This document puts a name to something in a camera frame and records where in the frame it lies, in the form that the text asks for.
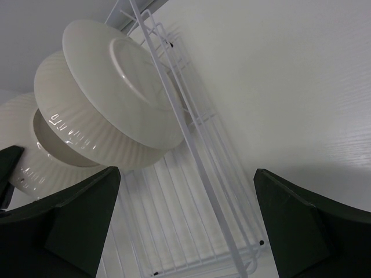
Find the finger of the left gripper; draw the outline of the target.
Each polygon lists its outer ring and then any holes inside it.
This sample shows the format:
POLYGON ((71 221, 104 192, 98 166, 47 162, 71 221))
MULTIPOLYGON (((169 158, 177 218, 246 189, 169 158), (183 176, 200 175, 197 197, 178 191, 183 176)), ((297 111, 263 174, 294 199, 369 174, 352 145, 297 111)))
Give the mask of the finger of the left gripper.
POLYGON ((19 146, 1 150, 1 211, 5 211, 11 203, 14 186, 9 180, 23 152, 24 148, 19 146))

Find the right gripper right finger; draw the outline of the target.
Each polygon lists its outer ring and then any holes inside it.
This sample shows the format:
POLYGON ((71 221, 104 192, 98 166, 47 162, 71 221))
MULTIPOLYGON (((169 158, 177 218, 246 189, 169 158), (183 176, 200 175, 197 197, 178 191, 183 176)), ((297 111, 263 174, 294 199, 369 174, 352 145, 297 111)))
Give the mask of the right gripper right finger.
POLYGON ((370 213, 257 169, 254 187, 280 277, 370 277, 370 213))

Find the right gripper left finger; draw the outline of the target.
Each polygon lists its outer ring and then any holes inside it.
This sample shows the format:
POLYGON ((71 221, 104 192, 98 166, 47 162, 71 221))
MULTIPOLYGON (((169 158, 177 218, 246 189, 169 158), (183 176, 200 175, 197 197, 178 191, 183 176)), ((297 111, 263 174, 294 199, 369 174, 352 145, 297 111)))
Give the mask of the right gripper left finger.
POLYGON ((1 212, 1 277, 95 277, 121 175, 101 172, 1 212))

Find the floral brown-rimmed plate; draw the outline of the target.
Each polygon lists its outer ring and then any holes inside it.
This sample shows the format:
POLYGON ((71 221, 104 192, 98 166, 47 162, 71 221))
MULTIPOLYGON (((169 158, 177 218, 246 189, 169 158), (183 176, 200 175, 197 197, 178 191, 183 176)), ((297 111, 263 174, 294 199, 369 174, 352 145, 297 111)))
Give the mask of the floral brown-rimmed plate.
POLYGON ((9 181, 34 199, 62 191, 105 168, 59 139, 38 109, 34 93, 1 105, 1 148, 12 145, 24 152, 9 181))
POLYGON ((77 85, 62 51, 41 62, 34 78, 34 93, 51 130, 93 162, 129 171, 148 167, 166 154, 136 142, 106 120, 77 85))

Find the white wire dish rack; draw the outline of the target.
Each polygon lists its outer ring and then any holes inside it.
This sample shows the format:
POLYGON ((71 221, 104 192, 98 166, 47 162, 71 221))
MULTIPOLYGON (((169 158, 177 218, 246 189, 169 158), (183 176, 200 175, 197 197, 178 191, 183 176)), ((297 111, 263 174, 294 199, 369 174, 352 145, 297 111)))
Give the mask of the white wire dish rack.
POLYGON ((122 173, 100 277, 256 277, 267 241, 256 201, 180 34, 152 3, 117 1, 107 24, 155 59, 184 141, 122 173))

